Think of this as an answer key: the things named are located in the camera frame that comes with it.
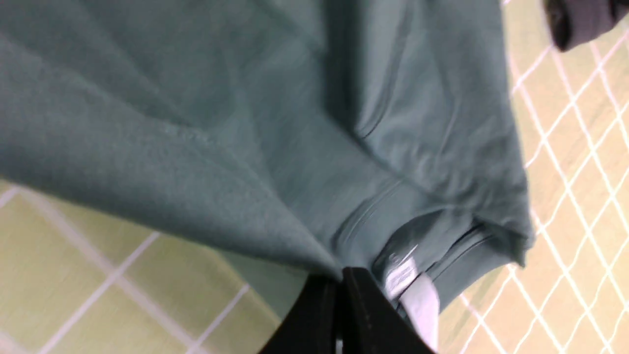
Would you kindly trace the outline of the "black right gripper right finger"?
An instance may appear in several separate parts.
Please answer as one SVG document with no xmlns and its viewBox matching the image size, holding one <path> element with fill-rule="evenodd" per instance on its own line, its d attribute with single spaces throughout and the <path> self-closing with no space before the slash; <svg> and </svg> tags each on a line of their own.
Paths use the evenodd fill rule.
<svg viewBox="0 0 629 354">
<path fill-rule="evenodd" d="M 431 354 L 362 267 L 343 269 L 343 354 Z"/>
</svg>

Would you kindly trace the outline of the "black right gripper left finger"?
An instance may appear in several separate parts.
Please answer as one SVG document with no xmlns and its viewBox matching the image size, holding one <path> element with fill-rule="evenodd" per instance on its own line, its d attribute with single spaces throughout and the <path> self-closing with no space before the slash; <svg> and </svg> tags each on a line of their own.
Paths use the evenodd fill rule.
<svg viewBox="0 0 629 354">
<path fill-rule="evenodd" d="M 308 276 L 296 302 L 261 354 L 334 354 L 335 305 L 339 284 Z"/>
</svg>

